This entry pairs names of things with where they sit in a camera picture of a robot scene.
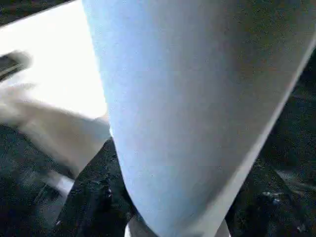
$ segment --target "blurred object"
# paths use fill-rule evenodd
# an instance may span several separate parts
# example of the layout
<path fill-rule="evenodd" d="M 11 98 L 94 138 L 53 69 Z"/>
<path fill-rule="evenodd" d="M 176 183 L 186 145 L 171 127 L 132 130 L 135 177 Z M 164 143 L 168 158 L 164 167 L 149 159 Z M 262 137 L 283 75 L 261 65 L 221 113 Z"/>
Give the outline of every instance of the blurred object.
<path fill-rule="evenodd" d="M 10 53 L 0 57 L 0 82 L 28 65 L 28 58 L 22 53 Z"/>
<path fill-rule="evenodd" d="M 71 170 L 8 126 L 0 125 L 0 140 L 0 236 L 43 234 L 54 224 L 65 201 L 47 185 L 47 174 L 54 171 L 72 179 Z"/>
<path fill-rule="evenodd" d="M 64 1 L 34 1 L 34 8 L 41 8 L 41 2 L 44 7 Z M 9 10 L 17 4 L 1 6 Z M 22 4 L 19 9 L 31 7 L 27 1 Z M 81 2 L 2 26 L 0 38 L 0 56 L 21 51 L 30 58 L 29 68 L 0 84 L 0 123 L 18 126 L 39 149 L 71 166 L 77 176 L 110 137 L 107 104 Z"/>

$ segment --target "dark fabric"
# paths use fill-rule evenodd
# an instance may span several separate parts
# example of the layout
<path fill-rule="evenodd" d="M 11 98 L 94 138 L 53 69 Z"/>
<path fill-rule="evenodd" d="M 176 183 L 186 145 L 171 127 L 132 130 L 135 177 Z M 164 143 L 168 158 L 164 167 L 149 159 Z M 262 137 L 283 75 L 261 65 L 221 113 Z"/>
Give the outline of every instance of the dark fabric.
<path fill-rule="evenodd" d="M 77 177 L 52 235 L 123 236 L 133 213 L 110 139 Z"/>

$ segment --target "black surface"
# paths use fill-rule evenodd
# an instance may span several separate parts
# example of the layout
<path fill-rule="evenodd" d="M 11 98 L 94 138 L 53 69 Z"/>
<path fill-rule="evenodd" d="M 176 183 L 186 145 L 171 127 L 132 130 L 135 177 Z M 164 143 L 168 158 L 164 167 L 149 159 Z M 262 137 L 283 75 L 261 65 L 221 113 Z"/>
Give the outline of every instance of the black surface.
<path fill-rule="evenodd" d="M 1 0 L 0 26 L 55 7 L 67 1 L 69 0 Z"/>

